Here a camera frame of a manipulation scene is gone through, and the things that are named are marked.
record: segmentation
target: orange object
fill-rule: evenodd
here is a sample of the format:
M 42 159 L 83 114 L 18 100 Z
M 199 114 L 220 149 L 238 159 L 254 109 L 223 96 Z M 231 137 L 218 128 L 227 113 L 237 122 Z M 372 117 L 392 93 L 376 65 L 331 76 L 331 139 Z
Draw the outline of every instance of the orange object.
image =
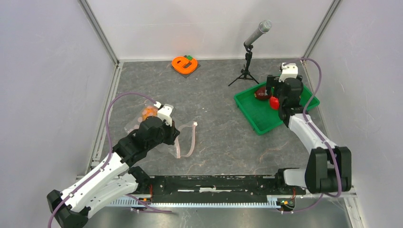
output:
M 278 110 L 278 108 L 280 108 L 280 102 L 278 102 L 278 99 L 273 96 L 269 99 L 269 103 L 270 107 L 274 110 Z
M 156 107 L 154 107 L 154 106 L 148 106 L 148 107 L 146 107 L 146 108 L 141 112 L 143 121 L 144 121 L 147 117 L 149 117 L 149 116 L 157 116 L 157 112 L 158 112 L 158 109 L 157 109 Z
M 172 67 L 183 75 L 193 72 L 197 65 L 197 60 L 191 56 L 178 56 L 172 60 Z

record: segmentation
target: red fruit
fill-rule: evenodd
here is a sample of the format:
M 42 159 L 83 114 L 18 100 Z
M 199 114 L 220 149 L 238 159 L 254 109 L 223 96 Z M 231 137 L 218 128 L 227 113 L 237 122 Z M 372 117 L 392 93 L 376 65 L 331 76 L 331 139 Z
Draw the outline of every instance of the red fruit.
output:
M 270 98 L 269 95 L 266 94 L 266 87 L 260 87 L 258 90 L 255 92 L 255 98 L 261 101 L 266 101 Z
M 274 110 L 278 110 L 278 108 L 280 108 L 280 102 L 278 102 L 278 99 L 273 96 L 269 99 L 269 103 L 270 107 Z

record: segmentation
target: green tray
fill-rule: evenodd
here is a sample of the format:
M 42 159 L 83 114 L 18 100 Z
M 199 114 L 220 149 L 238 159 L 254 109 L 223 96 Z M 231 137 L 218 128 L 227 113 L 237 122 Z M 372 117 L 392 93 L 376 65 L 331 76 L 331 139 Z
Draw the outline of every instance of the green tray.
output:
M 266 83 L 260 83 L 259 85 L 249 88 L 234 96 L 238 108 L 245 115 L 246 119 L 258 135 L 267 133 L 283 123 L 278 117 L 278 111 L 273 110 L 270 107 L 269 101 L 261 101 L 255 98 L 255 91 L 265 85 Z M 301 94 L 300 105 L 305 106 L 311 96 L 311 91 L 304 86 L 304 91 L 302 91 Z M 314 97 L 307 110 L 318 105 L 319 100 Z

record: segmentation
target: plastic wrap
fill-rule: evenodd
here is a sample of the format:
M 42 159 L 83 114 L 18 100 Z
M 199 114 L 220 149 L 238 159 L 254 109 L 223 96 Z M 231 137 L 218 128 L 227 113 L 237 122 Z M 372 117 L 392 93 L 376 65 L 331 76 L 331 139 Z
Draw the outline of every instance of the plastic wrap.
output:
M 147 102 L 144 105 L 143 110 L 126 126 L 124 127 L 126 133 L 138 129 L 140 123 L 144 121 L 149 116 L 157 116 L 158 109 L 153 106 L 151 102 Z M 196 145 L 196 126 L 197 122 L 189 121 L 186 124 L 182 124 L 179 120 L 173 117 L 175 122 L 175 127 L 181 132 L 175 139 L 175 145 L 160 144 L 155 147 L 156 150 L 160 152 L 169 152 L 175 158 L 179 159 L 181 157 L 189 157 L 193 153 L 194 147 Z

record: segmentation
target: tripod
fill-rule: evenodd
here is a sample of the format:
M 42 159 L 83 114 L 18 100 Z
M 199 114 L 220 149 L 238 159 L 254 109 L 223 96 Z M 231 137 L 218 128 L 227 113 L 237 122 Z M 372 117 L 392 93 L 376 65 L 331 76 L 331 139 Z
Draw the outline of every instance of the tripod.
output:
M 245 47 L 245 50 L 246 50 L 246 54 L 245 54 L 246 66 L 244 65 L 243 66 L 244 69 L 240 70 L 240 72 L 242 74 L 239 77 L 237 77 L 235 80 L 233 80 L 228 86 L 232 85 L 232 83 L 234 83 L 238 79 L 253 80 L 257 84 L 259 84 L 259 82 L 252 75 L 250 75 L 250 72 L 249 72 L 250 60 L 252 59 L 253 45 L 246 46 L 245 43 L 243 43 L 243 46 Z

